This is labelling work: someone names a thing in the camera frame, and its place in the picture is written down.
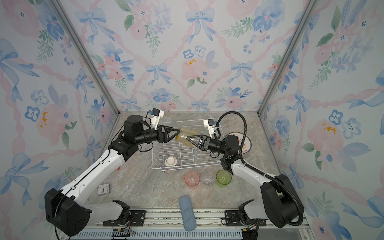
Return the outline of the yellow translucent plastic cup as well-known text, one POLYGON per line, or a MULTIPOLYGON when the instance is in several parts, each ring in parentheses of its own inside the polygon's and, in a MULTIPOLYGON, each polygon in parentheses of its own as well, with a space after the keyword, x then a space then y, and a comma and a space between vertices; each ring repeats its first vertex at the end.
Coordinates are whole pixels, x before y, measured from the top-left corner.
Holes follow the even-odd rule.
POLYGON ((187 137, 195 136, 197 134, 198 133, 195 130, 180 128, 180 133, 176 136, 176 140, 185 146, 193 148, 194 145, 189 140, 187 140, 187 137))

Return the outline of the white ribbed bowl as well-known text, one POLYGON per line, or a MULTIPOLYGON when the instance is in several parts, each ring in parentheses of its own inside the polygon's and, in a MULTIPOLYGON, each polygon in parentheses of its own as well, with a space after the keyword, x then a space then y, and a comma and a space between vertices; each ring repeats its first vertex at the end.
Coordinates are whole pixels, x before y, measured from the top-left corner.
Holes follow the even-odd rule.
POLYGON ((165 172, 174 174, 180 170, 180 160, 177 157, 169 156, 165 160, 165 172))

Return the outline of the pink translucent plastic cup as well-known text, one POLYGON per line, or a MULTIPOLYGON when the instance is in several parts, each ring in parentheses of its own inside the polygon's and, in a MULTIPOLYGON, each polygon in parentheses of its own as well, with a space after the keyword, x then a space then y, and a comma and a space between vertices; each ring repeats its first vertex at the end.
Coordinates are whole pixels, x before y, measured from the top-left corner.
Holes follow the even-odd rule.
POLYGON ((186 173, 184 177, 185 183, 188 187, 197 187, 200 184, 201 177, 196 171, 186 173))

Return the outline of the clear plastic cup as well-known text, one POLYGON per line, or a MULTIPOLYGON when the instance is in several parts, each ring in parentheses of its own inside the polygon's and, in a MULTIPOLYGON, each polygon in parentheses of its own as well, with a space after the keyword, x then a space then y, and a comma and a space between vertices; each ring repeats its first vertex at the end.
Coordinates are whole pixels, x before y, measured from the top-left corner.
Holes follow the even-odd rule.
POLYGON ((201 177, 202 183, 206 186, 211 186, 215 183, 215 178, 211 174, 204 174, 201 177))

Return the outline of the green translucent plastic cup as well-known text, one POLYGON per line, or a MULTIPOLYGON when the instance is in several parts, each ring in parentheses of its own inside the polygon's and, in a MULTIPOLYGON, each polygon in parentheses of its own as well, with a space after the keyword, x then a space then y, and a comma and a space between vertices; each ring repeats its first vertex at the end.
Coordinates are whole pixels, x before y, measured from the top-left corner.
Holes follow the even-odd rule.
POLYGON ((216 181, 219 187, 226 187, 232 182, 232 175, 226 170, 219 170, 216 173, 216 181))

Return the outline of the white plate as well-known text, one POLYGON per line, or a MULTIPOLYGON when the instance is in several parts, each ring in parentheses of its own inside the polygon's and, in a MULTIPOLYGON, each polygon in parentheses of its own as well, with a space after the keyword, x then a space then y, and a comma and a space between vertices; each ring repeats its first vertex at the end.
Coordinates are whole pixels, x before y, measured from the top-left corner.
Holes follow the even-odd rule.
MULTIPOLYGON (((242 143, 243 138, 244 138, 244 134, 242 134, 240 132, 232 132, 232 133, 227 134, 227 136, 238 137, 239 146, 241 146, 241 143, 242 143)), ((242 147, 242 154, 247 154, 251 150, 251 148, 252 148, 252 142, 251 142, 250 138, 248 136, 246 136, 243 147, 242 147)))

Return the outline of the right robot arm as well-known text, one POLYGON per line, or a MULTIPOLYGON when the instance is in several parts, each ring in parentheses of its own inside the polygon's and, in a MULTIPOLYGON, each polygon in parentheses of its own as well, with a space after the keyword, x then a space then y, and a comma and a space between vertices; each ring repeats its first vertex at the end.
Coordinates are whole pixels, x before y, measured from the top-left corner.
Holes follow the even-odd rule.
POLYGON ((239 217, 245 225, 258 220, 269 220, 278 228, 303 223, 304 206, 290 179, 283 174, 270 175, 243 161, 238 137, 228 135, 216 140, 195 135, 188 136, 187 140, 202 151, 223 155, 221 165, 225 171, 260 188, 261 201, 250 200, 239 206, 239 217))

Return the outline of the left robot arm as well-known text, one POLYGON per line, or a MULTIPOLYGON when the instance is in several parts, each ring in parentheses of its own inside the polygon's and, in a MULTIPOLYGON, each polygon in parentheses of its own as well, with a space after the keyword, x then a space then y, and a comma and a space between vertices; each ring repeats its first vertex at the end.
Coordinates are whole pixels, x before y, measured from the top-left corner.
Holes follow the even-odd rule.
POLYGON ((88 205, 91 193, 118 167, 126 163, 141 144, 168 143, 181 131, 159 124, 163 112, 152 111, 150 123, 140 115, 131 115, 117 138, 87 170, 61 189, 51 189, 44 196, 46 220, 68 237, 85 227, 110 221, 127 226, 132 221, 130 206, 113 200, 107 204, 88 205))

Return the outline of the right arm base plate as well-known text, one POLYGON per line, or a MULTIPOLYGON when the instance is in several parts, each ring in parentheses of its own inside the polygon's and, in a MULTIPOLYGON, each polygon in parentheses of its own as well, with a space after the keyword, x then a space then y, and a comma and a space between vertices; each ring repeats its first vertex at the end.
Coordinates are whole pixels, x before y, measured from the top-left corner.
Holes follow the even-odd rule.
POLYGON ((266 227, 267 222, 264 219, 251 220, 245 216, 245 214, 240 214, 239 210, 226 210, 224 211, 225 216, 221 220, 221 224, 227 227, 255 227, 257 223, 260 223, 260 227, 266 227))

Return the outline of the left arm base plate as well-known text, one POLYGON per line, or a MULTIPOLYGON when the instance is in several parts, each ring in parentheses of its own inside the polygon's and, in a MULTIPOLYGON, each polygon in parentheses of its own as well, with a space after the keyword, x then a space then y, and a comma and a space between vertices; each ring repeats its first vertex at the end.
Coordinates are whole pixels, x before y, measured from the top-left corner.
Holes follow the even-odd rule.
POLYGON ((117 220, 104 221, 103 227, 142 227, 145 217, 146 211, 144 210, 124 211, 117 220))

